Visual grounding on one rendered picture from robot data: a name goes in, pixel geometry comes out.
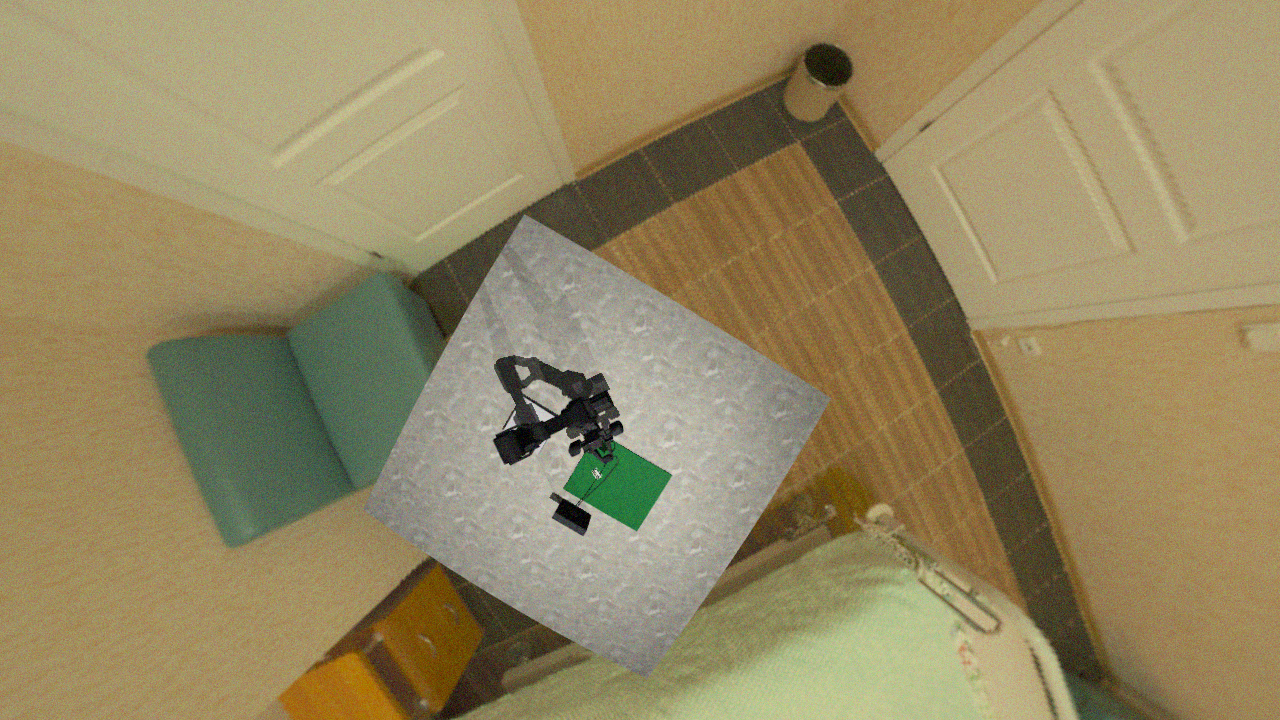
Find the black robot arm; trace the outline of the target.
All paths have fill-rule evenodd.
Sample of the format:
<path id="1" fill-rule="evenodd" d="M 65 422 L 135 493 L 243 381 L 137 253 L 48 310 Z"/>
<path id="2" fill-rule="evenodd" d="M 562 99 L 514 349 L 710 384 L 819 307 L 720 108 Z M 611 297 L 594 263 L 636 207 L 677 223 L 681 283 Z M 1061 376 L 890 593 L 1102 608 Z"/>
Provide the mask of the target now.
<path id="1" fill-rule="evenodd" d="M 580 401 L 580 402 L 579 402 Z M 506 465 L 513 465 L 520 462 L 525 457 L 529 457 L 543 441 L 549 439 L 558 430 L 566 427 L 572 429 L 573 427 L 582 427 L 588 421 L 595 420 L 598 414 L 614 407 L 611 395 L 603 391 L 591 398 L 579 397 L 571 401 L 567 407 L 561 410 L 561 415 L 553 416 L 547 421 L 538 421 L 536 424 L 521 424 L 511 427 L 507 430 L 497 433 L 494 438 L 494 445 L 500 455 L 502 462 Z M 594 424 L 595 425 L 595 424 Z M 588 448 L 593 452 L 602 447 L 603 439 L 607 438 L 605 430 L 598 428 L 596 425 L 591 430 L 584 430 L 582 436 L 588 445 Z M 515 429 L 517 428 L 517 429 Z M 515 430 L 513 430 L 515 429 Z M 527 454 L 529 452 L 529 454 Z M 526 454 L 526 455 L 525 455 Z"/>

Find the green circuit board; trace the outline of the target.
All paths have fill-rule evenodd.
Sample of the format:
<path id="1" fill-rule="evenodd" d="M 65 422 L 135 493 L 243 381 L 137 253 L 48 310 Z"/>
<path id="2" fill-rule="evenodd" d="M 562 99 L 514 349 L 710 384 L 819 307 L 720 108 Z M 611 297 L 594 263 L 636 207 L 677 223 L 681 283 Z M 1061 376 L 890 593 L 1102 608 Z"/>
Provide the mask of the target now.
<path id="1" fill-rule="evenodd" d="M 616 457 L 608 462 L 584 454 L 563 489 L 637 530 L 672 475 L 613 439 L 611 448 Z"/>

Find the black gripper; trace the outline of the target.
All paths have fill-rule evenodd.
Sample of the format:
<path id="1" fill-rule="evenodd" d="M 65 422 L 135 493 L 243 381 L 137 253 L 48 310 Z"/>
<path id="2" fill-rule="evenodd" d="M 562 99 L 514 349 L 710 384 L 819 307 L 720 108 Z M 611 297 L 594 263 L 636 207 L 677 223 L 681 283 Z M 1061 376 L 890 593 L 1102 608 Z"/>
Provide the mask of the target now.
<path id="1" fill-rule="evenodd" d="M 593 421 L 588 421 L 588 423 L 586 423 L 585 425 L 580 427 L 580 429 L 581 429 L 582 432 L 584 432 L 585 429 L 586 429 L 586 430 L 591 430 L 591 429 L 593 429 L 593 425 L 594 425 L 594 424 L 595 424 L 595 425 L 596 425 L 598 428 L 600 428 L 600 427 L 599 427 L 599 425 L 596 424 L 596 420 L 593 420 Z M 595 425 L 594 425 L 594 427 L 595 427 Z M 618 436 L 618 434 L 620 434 L 620 433 L 622 433 L 622 432 L 623 432 L 623 427 L 622 427 L 621 421 L 614 421 L 614 423 L 612 423 L 612 424 L 609 425 L 609 428 L 607 428 L 607 429 L 605 429 L 605 434 L 607 434 L 607 438 L 604 439 L 604 445 L 605 445 L 605 447 L 607 447 L 607 450 L 608 450 L 608 452 L 609 452 L 611 457 L 613 457 L 613 455 L 612 455 L 612 448 L 611 448 L 611 439 L 613 439 L 613 436 Z M 571 456 L 571 457 L 573 457 L 575 455 L 580 454 L 580 452 L 581 452 L 581 448 L 582 448 L 584 454 L 593 454 L 593 456 L 595 456 L 595 457 L 600 459 L 600 460 L 602 460 L 602 462 L 604 462 L 604 461 L 603 461 L 603 457 L 602 457 L 602 454 L 599 454 L 599 451 L 598 451 L 598 450 L 595 450 L 595 451 L 593 451 L 593 452 L 591 452 L 591 451 L 590 451 L 590 450 L 588 448 L 588 445 L 586 445 L 585 439 L 584 439 L 584 441 L 581 441 L 581 439 L 577 439 L 577 441 L 575 441 L 573 443 L 571 443 L 571 445 L 570 445 L 570 448 L 568 448 L 568 452 L 570 452 L 570 456 Z"/>

